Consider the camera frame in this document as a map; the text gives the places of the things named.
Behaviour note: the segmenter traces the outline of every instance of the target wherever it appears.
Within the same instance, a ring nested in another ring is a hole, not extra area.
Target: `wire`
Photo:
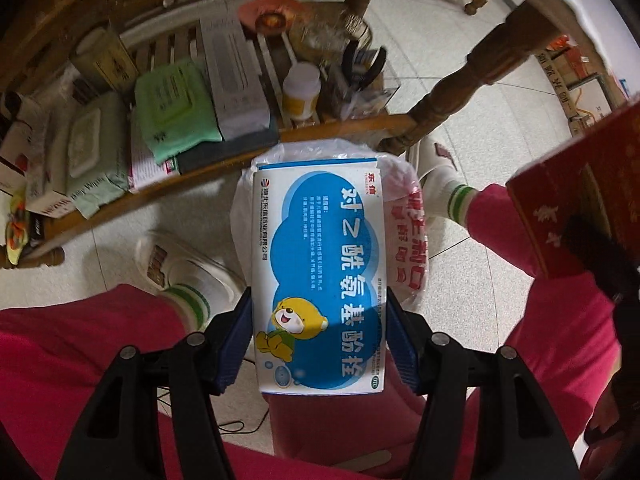
[[[264,421],[267,420],[267,415],[269,415],[269,410],[267,410],[264,415],[262,416],[260,423],[258,424],[258,426],[256,426],[256,428],[254,430],[251,431],[223,431],[223,435],[227,434],[227,435],[249,435],[252,433],[255,433],[256,431],[260,430],[260,428],[262,427],[262,425],[264,424]],[[229,424],[232,424],[231,422],[228,422],[226,424],[222,424],[222,426],[227,426]]]
[[[248,363],[251,363],[252,365],[255,366],[255,361],[252,361],[251,359],[247,358],[247,357],[243,357],[242,361],[247,361]],[[169,391],[167,388],[160,388],[161,390],[165,390],[164,394],[158,396],[158,401],[162,402],[165,406],[168,406],[169,408],[171,407],[171,404],[166,402],[165,400],[162,400],[163,397],[166,397],[167,395],[171,394],[171,391]],[[223,435],[248,435],[248,434],[252,434],[252,433],[256,433],[258,430],[260,430],[260,428],[262,427],[262,425],[264,424],[264,421],[267,420],[267,416],[269,415],[269,410],[267,410],[264,415],[262,416],[260,423],[258,423],[258,426],[255,427],[254,430],[251,431],[242,431],[244,430],[244,428],[246,427],[244,420],[230,420],[229,422],[224,422],[223,424],[219,424],[218,425],[218,430],[220,431],[220,434]],[[228,430],[226,429],[227,426],[232,426],[233,424],[239,424],[240,427],[237,428],[236,430]]]

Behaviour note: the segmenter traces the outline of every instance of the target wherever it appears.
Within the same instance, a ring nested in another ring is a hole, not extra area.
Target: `cartoon bear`
[[[255,347],[260,352],[290,363],[296,339],[312,339],[329,326],[313,303],[303,298],[286,298],[273,311],[271,321],[276,326],[269,333],[258,332]]]

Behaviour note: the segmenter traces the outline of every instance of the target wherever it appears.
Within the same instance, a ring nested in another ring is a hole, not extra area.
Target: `red packaging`
[[[561,245],[571,215],[586,216],[640,262],[640,101],[522,168],[507,182],[548,277],[581,272]]]

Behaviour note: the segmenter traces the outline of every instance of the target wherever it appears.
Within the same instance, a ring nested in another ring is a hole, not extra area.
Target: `pink trousers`
[[[524,317],[506,343],[532,370],[574,442],[618,355],[612,304],[588,273],[556,280],[538,275],[529,239],[503,187],[489,186],[473,200],[468,228],[475,240],[535,278]],[[143,352],[168,348],[183,337],[180,320],[163,300],[129,285],[69,304],[3,310],[0,420],[36,472],[53,479],[76,420],[116,352],[127,344]],[[225,444],[238,479],[400,476],[424,400],[402,384],[392,360],[387,364],[380,394],[270,397],[276,456]],[[472,395],[466,406],[456,475],[461,480],[472,465],[478,400]],[[166,416],[160,417],[160,433],[167,478],[178,480]],[[366,474],[328,467],[377,450],[388,450],[391,460]]]

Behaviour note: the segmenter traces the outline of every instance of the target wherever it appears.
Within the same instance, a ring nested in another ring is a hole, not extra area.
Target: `white plastic bag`
[[[328,158],[378,160],[385,202],[386,275],[400,300],[423,291],[427,283],[428,244],[422,191],[414,168],[402,158],[378,153],[344,139],[281,143],[242,170],[231,206],[231,234],[247,283],[251,283],[254,173],[261,164]]]

